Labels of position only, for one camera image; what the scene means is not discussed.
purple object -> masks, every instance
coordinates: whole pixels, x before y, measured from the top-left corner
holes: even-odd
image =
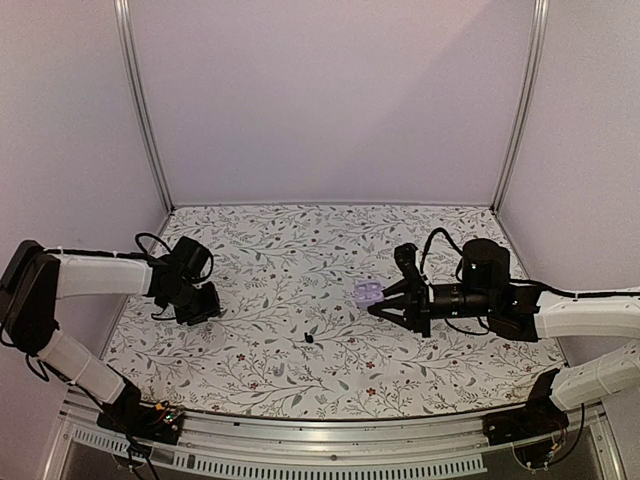
[[[366,310],[371,305],[384,300],[382,284],[377,280],[365,280],[356,283],[356,305],[361,310]]]

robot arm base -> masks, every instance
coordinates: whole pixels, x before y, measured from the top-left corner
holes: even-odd
[[[569,426],[567,414],[549,398],[558,372],[554,369],[540,375],[523,407],[489,413],[482,418],[482,431],[489,445],[517,442]]]

floral patterned mat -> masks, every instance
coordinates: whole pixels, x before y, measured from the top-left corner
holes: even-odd
[[[245,206],[181,208],[163,238],[215,255],[223,315],[194,327],[150,318],[132,297],[105,360],[147,399],[187,408],[290,418],[372,418],[464,412],[522,401],[563,363],[555,342],[474,337],[432,322],[419,335],[358,310],[359,279],[398,280],[393,248],[422,245],[436,227],[462,245],[508,246],[486,208]],[[457,254],[436,238],[436,282],[454,281]],[[521,275],[512,255],[515,275]],[[474,320],[457,319],[475,329]],[[314,337],[305,341],[305,333]]]

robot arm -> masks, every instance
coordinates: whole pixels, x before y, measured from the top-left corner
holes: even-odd
[[[418,267],[417,250],[413,244],[397,247],[394,257],[404,278],[381,291],[356,291],[359,305],[423,337],[430,335],[432,320],[486,316],[488,329],[509,340],[640,339],[640,288],[570,293],[511,279],[509,252],[488,239],[471,240],[460,250],[458,283],[431,284]],[[568,425],[564,411],[638,385],[640,342],[634,340],[583,365],[543,373],[524,407],[484,417],[485,434],[500,444],[550,433]]]
[[[177,440],[175,422],[147,428],[158,416],[141,405],[140,390],[105,365],[82,344],[59,328],[55,305],[76,295],[127,294],[152,297],[165,309],[172,305],[178,323],[194,325],[220,314],[215,286],[200,273],[211,253],[198,242],[182,237],[166,255],[45,250],[24,241],[0,279],[0,335],[13,346],[38,358],[56,374],[78,385],[102,403],[102,426],[158,441]],[[164,419],[176,418],[175,409]]]

white wall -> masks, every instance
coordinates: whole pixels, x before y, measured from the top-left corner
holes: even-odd
[[[502,219],[532,278],[640,285],[640,3],[551,2],[540,76]],[[619,339],[569,339],[570,360]],[[640,478],[640,392],[605,402]]]
[[[489,204],[533,5],[132,2],[176,203]]]
[[[0,15],[0,269],[25,238],[133,250],[162,220],[112,2],[14,1]],[[117,298],[65,301],[63,328],[99,351]],[[65,388],[0,348],[0,477],[38,477]]]

